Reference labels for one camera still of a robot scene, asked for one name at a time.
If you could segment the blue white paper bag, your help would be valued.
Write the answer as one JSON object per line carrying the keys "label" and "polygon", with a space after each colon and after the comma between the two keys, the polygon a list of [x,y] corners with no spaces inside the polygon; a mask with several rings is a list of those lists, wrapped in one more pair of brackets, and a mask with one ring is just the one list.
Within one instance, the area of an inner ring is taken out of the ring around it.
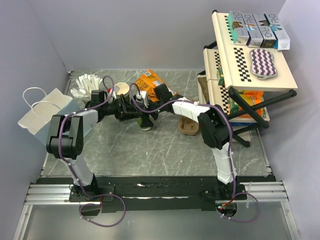
{"label": "blue white paper bag", "polygon": [[[34,103],[26,100],[25,94],[30,90],[40,90],[44,93],[44,98]],[[53,115],[67,115],[81,109],[75,99],[63,94],[55,88],[50,93],[46,93],[40,87],[29,87],[22,93],[22,98],[30,107],[30,110],[17,122],[17,124],[27,129],[44,146],[47,143],[50,121]]]}

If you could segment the green paper coffee cup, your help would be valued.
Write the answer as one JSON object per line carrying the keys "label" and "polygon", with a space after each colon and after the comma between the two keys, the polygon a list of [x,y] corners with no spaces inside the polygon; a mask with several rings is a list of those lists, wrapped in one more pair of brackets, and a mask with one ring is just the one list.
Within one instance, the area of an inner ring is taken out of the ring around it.
{"label": "green paper coffee cup", "polygon": [[154,126],[154,123],[150,120],[148,116],[147,117],[142,116],[142,117],[136,118],[135,120],[143,131],[149,131]]}

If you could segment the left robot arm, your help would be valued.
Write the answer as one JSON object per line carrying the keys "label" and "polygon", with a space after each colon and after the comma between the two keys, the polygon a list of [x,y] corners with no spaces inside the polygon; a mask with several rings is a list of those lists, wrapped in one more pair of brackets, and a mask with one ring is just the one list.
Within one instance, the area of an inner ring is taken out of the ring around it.
{"label": "left robot arm", "polygon": [[46,150],[67,167],[73,178],[73,190],[87,201],[98,197],[99,188],[94,173],[82,157],[84,128],[100,122],[105,116],[125,121],[141,117],[142,112],[124,96],[117,100],[111,91],[93,90],[84,109],[67,115],[53,115],[49,125]]}

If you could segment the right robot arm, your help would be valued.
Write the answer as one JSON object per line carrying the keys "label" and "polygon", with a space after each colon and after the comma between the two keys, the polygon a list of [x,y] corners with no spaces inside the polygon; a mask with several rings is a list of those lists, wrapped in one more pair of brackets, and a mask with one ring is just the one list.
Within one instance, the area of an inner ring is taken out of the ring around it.
{"label": "right robot arm", "polygon": [[202,104],[179,94],[173,95],[164,83],[156,86],[154,92],[157,95],[155,102],[149,100],[148,93],[139,88],[136,95],[130,95],[131,103],[141,113],[138,120],[140,127],[147,130],[152,128],[150,117],[157,119],[158,114],[163,111],[198,123],[203,142],[213,152],[217,179],[223,183],[218,187],[218,193],[223,199],[230,199],[236,193],[232,182],[235,181],[237,173],[231,153],[233,130],[226,114],[218,105]]}

